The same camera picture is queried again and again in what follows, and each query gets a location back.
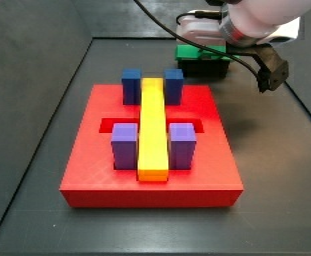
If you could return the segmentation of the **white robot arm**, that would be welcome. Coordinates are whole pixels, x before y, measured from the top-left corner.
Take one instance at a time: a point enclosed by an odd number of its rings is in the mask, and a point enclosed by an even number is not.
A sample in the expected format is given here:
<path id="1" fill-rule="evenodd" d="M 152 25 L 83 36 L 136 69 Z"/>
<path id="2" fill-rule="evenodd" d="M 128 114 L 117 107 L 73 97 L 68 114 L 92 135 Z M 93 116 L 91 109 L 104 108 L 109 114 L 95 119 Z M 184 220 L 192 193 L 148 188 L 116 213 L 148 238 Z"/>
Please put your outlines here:
<path id="1" fill-rule="evenodd" d="M 203 45 L 228 43 L 246 48 L 279 45 L 299 35 L 300 17 L 311 10 L 311 0 L 222 0 L 219 20 L 197 18 L 211 10 L 191 10 L 177 19 L 176 33 Z"/>

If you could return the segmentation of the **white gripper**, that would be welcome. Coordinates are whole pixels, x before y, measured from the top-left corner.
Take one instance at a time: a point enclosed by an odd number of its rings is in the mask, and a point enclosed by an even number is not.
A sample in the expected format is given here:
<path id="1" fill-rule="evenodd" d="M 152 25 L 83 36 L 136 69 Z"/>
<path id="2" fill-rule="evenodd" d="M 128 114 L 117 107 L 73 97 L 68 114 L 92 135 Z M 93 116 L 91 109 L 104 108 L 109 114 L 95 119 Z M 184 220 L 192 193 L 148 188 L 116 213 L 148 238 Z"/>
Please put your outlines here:
<path id="1" fill-rule="evenodd" d="M 207 10 L 191 10 L 176 16 L 176 34 L 189 41 L 209 46 L 224 44 L 224 38 L 219 31 L 219 12 Z M 294 41 L 299 35 L 300 19 L 280 25 L 278 29 L 256 44 L 279 46 Z"/>

